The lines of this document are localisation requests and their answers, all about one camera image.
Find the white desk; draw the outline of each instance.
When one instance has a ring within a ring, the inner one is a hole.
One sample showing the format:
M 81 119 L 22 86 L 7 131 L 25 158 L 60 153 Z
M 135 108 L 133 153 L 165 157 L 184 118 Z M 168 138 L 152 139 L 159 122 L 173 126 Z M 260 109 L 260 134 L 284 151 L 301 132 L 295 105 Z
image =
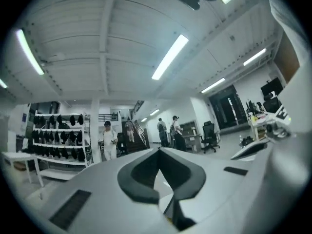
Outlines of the white desk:
M 42 182 L 42 178 L 41 178 L 41 175 L 40 175 L 38 160 L 37 160 L 35 155 L 26 154 L 26 153 L 13 153 L 13 152 L 11 153 L 11 152 L 7 152 L 7 153 L 2 153 L 2 157 L 4 159 L 7 159 L 7 160 L 10 161 L 10 165 L 11 165 L 12 169 L 14 169 L 13 162 L 15 162 L 15 161 L 25 161 L 27 175 L 28 175 L 28 179 L 29 179 L 30 183 L 32 183 L 32 180 L 31 180 L 30 173 L 29 173 L 28 161 L 29 160 L 33 160 L 35 162 L 35 168 L 36 168 L 36 172 L 37 172 L 37 176 L 38 176 L 40 185 L 41 185 L 41 187 L 44 187 L 44 184 Z
M 258 134 L 258 127 L 263 127 L 267 124 L 273 123 L 274 122 L 274 115 L 273 113 L 268 113 L 266 112 L 266 115 L 264 118 L 260 118 L 257 119 L 255 121 L 250 120 L 248 118 L 248 124 L 250 125 L 253 135 L 255 137 L 255 140 L 259 140 L 259 134 Z

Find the man in white outfit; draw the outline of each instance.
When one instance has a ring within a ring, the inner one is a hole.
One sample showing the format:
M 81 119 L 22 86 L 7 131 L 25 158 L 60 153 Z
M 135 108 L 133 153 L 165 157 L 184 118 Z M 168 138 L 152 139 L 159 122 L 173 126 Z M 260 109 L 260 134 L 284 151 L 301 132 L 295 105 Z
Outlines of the man in white outfit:
M 127 135 L 129 137 L 129 141 L 134 143 L 135 142 L 135 138 L 133 137 L 134 127 L 133 127 L 133 123 L 130 121 L 130 118 L 128 118 L 128 121 L 125 126 L 127 129 Z
M 112 129 L 111 123 L 106 121 L 104 123 L 105 130 L 103 132 L 104 140 L 104 155 L 106 160 L 111 160 L 117 157 L 116 144 L 118 142 L 117 134 Z

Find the floor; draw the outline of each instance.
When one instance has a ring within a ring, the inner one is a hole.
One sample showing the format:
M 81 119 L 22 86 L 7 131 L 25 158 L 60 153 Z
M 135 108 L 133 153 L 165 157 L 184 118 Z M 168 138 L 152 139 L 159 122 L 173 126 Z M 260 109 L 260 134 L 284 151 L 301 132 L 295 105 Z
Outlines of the floor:
M 251 135 L 250 130 L 222 135 L 219 142 L 220 149 L 217 148 L 216 153 L 214 153 L 213 150 L 209 150 L 204 154 L 201 150 L 200 152 L 196 152 L 196 154 L 207 155 L 213 158 L 230 159 L 241 148 L 239 146 L 240 136 L 244 138 L 248 135 Z M 150 144 L 151 148 L 157 148 L 159 146 L 159 144 Z M 21 172 L 16 169 L 11 169 L 9 164 L 4 164 L 2 170 L 12 184 L 12 191 L 23 199 L 27 205 L 30 205 L 37 211 L 40 211 L 51 193 L 53 193 L 59 185 L 64 183 L 64 181 L 43 177 L 42 179 L 45 187 L 41 188 L 35 171 L 31 171 L 33 183 L 29 183 L 26 171 Z M 160 198 L 162 200 L 159 203 L 159 207 L 164 211 L 173 195 L 173 191 L 161 172 L 157 174 L 154 189 L 160 193 Z

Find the desk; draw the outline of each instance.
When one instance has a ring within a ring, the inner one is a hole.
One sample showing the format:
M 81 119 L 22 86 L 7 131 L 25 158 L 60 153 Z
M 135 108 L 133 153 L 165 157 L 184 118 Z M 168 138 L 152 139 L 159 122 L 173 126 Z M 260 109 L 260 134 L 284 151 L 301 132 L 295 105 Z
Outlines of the desk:
M 255 121 L 250 120 L 248 118 L 248 124 L 250 125 L 250 127 L 252 129 L 255 140 L 259 140 L 258 128 L 264 127 L 270 123 L 273 123 L 274 122 L 274 119 L 273 119 L 274 115 L 275 114 L 266 112 L 266 114 L 257 115 L 258 117 L 262 117 L 262 118 L 257 119 Z
M 27 153 L 11 153 L 11 152 L 7 152 L 7 153 L 2 153 L 2 157 L 4 159 L 7 159 L 7 160 L 10 161 L 10 165 L 11 165 L 12 169 L 14 169 L 13 162 L 15 162 L 15 161 L 25 161 L 27 175 L 28 175 L 28 179 L 29 179 L 30 183 L 32 183 L 32 180 L 31 180 L 30 173 L 29 173 L 28 161 L 29 160 L 34 160 L 35 161 L 35 168 L 36 168 L 36 172 L 37 172 L 37 176 L 38 176 L 40 185 L 41 185 L 41 187 L 44 187 L 44 184 L 42 182 L 42 178 L 41 178 L 41 175 L 40 175 L 38 160 L 37 160 L 37 157 L 35 155 L 31 155 L 31 154 L 27 154 Z
M 185 142 L 194 142 L 192 143 L 192 149 L 193 151 L 199 152 L 201 150 L 201 135 L 185 135 L 183 138 L 185 139 Z

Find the white ceiling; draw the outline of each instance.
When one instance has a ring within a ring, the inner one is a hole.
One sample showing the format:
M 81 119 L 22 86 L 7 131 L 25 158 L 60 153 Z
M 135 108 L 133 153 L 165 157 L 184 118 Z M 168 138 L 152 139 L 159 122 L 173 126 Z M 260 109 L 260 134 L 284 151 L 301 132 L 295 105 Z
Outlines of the white ceiling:
M 263 47 L 270 46 L 268 55 L 276 50 L 280 28 L 268 0 L 200 5 L 192 11 L 177 0 L 35 0 L 16 27 L 34 40 L 46 73 L 35 72 L 11 34 L 0 73 L 8 88 L 0 92 L 18 103 L 172 99 L 243 72 L 242 63 Z M 179 34 L 188 44 L 152 80 Z

